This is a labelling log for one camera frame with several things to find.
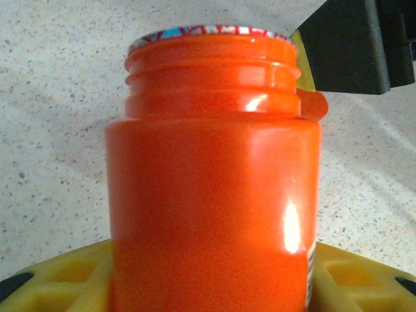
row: orange bottle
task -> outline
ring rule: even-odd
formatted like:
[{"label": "orange bottle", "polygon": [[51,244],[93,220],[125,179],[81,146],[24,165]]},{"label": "orange bottle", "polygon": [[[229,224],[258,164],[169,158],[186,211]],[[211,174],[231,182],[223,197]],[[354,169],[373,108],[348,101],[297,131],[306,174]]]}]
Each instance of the orange bottle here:
[{"label": "orange bottle", "polygon": [[321,130],[296,54],[249,27],[133,44],[106,128],[116,312],[306,311]]}]

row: speckled countertop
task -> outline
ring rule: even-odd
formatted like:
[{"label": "speckled countertop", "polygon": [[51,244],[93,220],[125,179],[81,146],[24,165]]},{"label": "speckled countertop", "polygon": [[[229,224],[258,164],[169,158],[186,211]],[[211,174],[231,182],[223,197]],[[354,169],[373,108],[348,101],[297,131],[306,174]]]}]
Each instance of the speckled countertop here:
[{"label": "speckled countertop", "polygon": [[[236,23],[291,34],[323,0],[0,0],[0,279],[109,237],[103,130],[136,37]],[[328,94],[320,241],[416,274],[416,86]]]}]

